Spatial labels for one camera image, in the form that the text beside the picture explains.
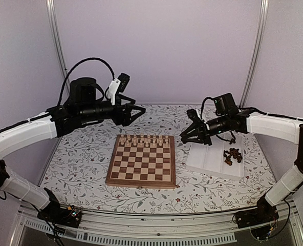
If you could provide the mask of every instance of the white plastic tray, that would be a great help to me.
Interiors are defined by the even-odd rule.
[[[225,139],[231,139],[231,134],[222,135]],[[243,161],[238,163],[236,159],[231,158],[232,165],[227,165],[224,160],[223,151],[230,148],[239,149],[243,156]],[[212,137],[212,145],[206,146],[199,143],[191,144],[189,155],[187,158],[186,169],[205,173],[216,177],[222,177],[232,180],[240,180],[244,177],[244,151],[243,137],[236,136],[236,143],[222,141],[217,137]]]

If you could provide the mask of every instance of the lavender wall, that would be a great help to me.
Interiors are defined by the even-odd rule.
[[[60,84],[46,2],[0,1],[0,128],[55,105]],[[37,143],[5,161],[37,183],[53,144],[51,140]],[[11,196],[0,200],[0,245],[9,243],[18,207]]]
[[[270,1],[248,106],[303,117],[303,1]],[[293,165],[297,146],[258,136],[277,179]],[[303,223],[303,187],[294,195]]]
[[[240,100],[261,1],[55,1],[67,66],[98,56],[131,82],[139,103],[201,103],[232,92]],[[107,68],[91,61],[71,76],[106,88]]]

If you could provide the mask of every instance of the leaf pattern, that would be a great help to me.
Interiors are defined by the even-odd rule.
[[[193,105],[144,105],[146,113],[128,127],[111,120],[64,136],[41,184],[63,204],[89,210],[173,214],[225,211],[254,206],[274,183],[271,169],[251,134],[244,136],[244,178],[232,181],[185,169],[190,144],[180,133],[190,125],[186,111]],[[203,118],[215,118],[205,107]],[[175,189],[109,187],[105,178],[117,134],[173,135],[176,142]]]

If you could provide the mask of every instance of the chessboard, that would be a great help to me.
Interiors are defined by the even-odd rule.
[[[106,177],[108,186],[174,189],[173,136],[118,135]]]

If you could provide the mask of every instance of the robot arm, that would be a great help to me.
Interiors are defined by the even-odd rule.
[[[104,93],[95,79],[79,78],[71,82],[70,96],[64,105],[47,109],[32,119],[1,129],[0,190],[36,206],[44,219],[52,223],[78,227],[81,218],[78,208],[71,206],[69,210],[62,209],[50,190],[35,186],[17,175],[5,165],[3,158],[36,142],[62,137],[75,129],[101,123],[105,119],[112,119],[116,125],[130,125],[145,113],[145,108],[134,105],[133,99],[119,94],[129,81],[128,75],[121,74],[111,85],[114,81],[119,84],[115,89],[109,88],[114,96],[103,100]],[[97,100],[96,89],[102,94]]]
[[[238,225],[252,226],[278,218],[275,206],[303,183],[303,118],[266,114],[255,108],[239,109],[230,93],[213,99],[218,118],[204,122],[194,109],[187,111],[192,124],[181,134],[183,143],[197,142],[211,145],[211,136],[226,131],[272,136],[298,145],[298,156],[294,166],[257,202],[255,216],[246,218],[237,213]]]

